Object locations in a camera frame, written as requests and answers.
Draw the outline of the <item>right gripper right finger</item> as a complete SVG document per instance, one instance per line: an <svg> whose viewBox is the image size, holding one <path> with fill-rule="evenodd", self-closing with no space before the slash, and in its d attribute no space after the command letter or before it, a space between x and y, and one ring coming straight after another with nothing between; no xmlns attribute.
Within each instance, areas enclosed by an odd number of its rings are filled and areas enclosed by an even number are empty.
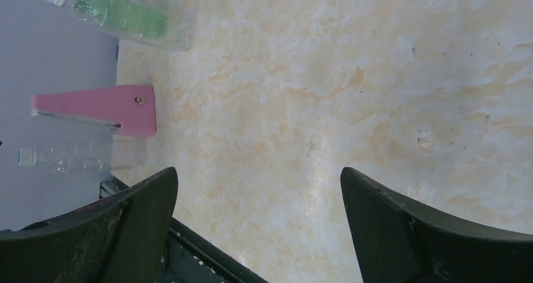
<svg viewBox="0 0 533 283"><path fill-rule="evenodd" d="M346 167L344 207L364 282L531 282L532 236L430 207Z"/></svg>

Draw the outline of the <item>clear plastic bottle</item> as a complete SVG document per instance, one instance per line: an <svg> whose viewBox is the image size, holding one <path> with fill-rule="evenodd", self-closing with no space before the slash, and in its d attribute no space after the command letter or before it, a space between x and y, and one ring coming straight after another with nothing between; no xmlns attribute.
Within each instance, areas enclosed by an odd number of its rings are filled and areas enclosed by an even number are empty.
<svg viewBox="0 0 533 283"><path fill-rule="evenodd" d="M21 148L18 165L61 174L133 169L148 159L146 143L137 139L83 140L50 147Z"/></svg>

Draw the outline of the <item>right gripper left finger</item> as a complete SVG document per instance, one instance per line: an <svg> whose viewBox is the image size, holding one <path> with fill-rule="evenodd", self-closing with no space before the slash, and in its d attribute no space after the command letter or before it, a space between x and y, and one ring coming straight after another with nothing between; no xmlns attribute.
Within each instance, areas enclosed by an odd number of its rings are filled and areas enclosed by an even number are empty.
<svg viewBox="0 0 533 283"><path fill-rule="evenodd" d="M178 194L168 167L69 213L1 232L2 282L154 282Z"/></svg>

